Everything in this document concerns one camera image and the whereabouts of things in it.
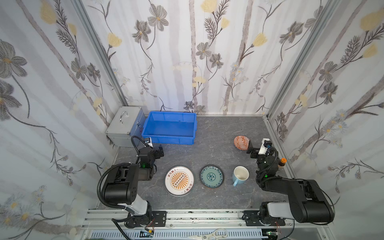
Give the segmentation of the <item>blue plastic bin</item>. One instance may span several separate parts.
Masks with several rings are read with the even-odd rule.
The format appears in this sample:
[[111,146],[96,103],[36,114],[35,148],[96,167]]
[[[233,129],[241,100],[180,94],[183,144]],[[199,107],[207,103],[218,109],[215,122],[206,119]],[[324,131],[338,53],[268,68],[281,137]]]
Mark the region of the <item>blue plastic bin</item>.
[[157,144],[193,145],[197,131],[197,115],[182,112],[149,113],[142,132]]

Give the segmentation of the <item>orange sunburst plate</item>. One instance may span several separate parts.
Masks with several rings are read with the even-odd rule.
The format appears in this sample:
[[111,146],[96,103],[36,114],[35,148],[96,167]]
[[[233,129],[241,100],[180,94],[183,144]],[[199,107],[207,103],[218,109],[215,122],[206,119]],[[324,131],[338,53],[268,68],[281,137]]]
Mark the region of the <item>orange sunburst plate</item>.
[[189,194],[195,183],[193,172],[185,166],[171,168],[165,177],[165,188],[173,196],[181,197]]

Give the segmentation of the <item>teal patterned small plate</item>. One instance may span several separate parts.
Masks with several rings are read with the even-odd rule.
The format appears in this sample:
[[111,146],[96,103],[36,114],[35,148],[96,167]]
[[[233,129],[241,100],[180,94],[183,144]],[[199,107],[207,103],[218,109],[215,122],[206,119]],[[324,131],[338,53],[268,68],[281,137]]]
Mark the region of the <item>teal patterned small plate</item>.
[[207,188],[216,189],[223,184],[224,173],[217,166],[207,165],[200,172],[200,180]]

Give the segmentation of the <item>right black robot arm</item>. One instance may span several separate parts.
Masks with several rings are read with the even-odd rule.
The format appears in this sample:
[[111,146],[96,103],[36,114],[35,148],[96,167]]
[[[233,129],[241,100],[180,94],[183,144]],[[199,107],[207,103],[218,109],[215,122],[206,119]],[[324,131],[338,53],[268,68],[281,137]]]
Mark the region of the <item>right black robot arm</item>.
[[263,202],[257,218],[264,225],[277,220],[326,225],[333,222],[335,210],[315,180],[288,179],[277,175],[287,160],[279,157],[270,139],[263,139],[259,148],[248,143],[247,154],[257,160],[256,183],[265,192],[283,194],[287,202]]

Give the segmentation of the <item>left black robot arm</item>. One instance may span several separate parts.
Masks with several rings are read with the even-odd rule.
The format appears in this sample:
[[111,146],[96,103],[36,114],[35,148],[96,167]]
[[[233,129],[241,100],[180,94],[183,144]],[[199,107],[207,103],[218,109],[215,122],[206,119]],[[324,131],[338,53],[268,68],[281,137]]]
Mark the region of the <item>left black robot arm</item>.
[[128,212],[125,219],[112,219],[118,229],[121,229],[120,223],[131,229],[154,223],[152,206],[138,195],[138,185],[152,180],[157,172],[155,161],[165,155],[162,145],[154,148],[138,136],[132,136],[131,143],[136,151],[136,162],[111,166],[97,184],[97,196],[104,206]]

